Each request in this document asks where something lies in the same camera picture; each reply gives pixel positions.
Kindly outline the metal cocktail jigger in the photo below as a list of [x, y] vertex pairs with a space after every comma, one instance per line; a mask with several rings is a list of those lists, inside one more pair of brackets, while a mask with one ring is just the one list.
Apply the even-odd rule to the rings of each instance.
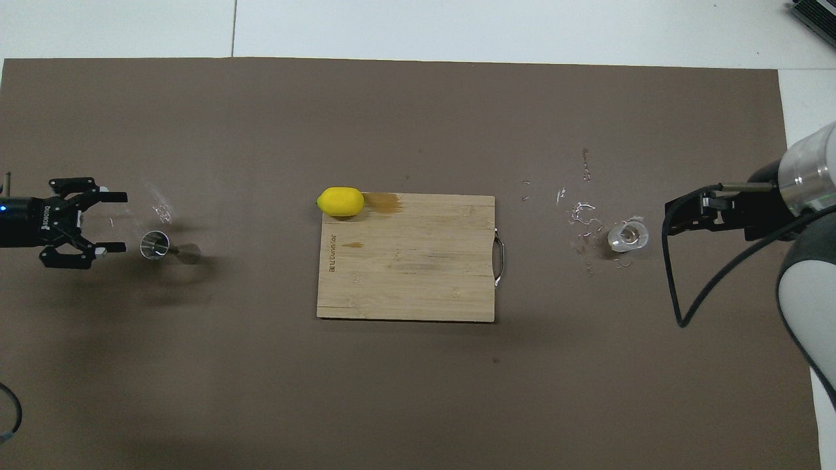
[[194, 243], [175, 245], [167, 233], [150, 231], [140, 239], [140, 255], [147, 260], [174, 258], [182, 264], [194, 265], [201, 259], [201, 250]]

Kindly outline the grey ribbed device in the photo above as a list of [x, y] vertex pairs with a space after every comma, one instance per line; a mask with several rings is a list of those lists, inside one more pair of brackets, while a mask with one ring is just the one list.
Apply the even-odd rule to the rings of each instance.
[[789, 10], [815, 35], [836, 48], [836, 0], [791, 0]]

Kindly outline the yellow lemon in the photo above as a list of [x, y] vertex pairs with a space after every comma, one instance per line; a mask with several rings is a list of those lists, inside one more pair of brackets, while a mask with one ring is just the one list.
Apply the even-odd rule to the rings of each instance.
[[364, 203], [364, 194], [354, 187], [329, 187], [316, 199], [319, 210], [329, 217], [353, 217]]

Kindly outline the wooden cutting board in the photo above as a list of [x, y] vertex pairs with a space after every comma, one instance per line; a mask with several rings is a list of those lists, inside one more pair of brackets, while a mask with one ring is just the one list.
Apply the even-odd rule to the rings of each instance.
[[493, 323], [495, 249], [495, 196], [365, 193], [355, 216], [322, 216], [317, 317]]

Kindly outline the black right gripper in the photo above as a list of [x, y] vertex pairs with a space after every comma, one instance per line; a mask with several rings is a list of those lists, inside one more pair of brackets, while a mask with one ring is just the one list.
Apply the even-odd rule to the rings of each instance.
[[747, 241], [762, 239], [794, 222], [779, 189], [779, 161], [753, 173], [749, 183], [769, 183], [769, 191], [738, 191], [720, 196], [720, 185], [706, 185], [665, 205], [665, 233], [743, 230]]

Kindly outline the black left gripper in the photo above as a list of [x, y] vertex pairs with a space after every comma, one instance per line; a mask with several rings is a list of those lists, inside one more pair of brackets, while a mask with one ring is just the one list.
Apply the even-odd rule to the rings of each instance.
[[[89, 270], [93, 261], [109, 253], [125, 253], [122, 242], [82, 240], [82, 210], [99, 203], [128, 203], [125, 191], [111, 191], [95, 178], [51, 180], [55, 198], [0, 198], [0, 247], [45, 247], [40, 261], [46, 268]], [[78, 253], [60, 253], [57, 247], [80, 247]]]

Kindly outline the brown paper table mat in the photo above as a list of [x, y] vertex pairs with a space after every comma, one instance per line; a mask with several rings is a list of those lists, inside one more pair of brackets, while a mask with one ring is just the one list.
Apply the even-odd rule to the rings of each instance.
[[[668, 200], [786, 149], [773, 70], [316, 59], [8, 60], [15, 195], [93, 176], [129, 203], [92, 270], [0, 250], [2, 470], [815, 470], [779, 243], [688, 328]], [[316, 316], [329, 185], [496, 197], [492, 324]], [[613, 226], [645, 224], [616, 253]], [[200, 247], [147, 260], [140, 239]]]

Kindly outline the clear glass cup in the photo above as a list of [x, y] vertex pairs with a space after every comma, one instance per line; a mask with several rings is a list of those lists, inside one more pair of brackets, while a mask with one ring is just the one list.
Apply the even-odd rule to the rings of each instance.
[[613, 252], [633, 252], [644, 249], [650, 240], [650, 231], [642, 222], [623, 222], [609, 230], [607, 239]]

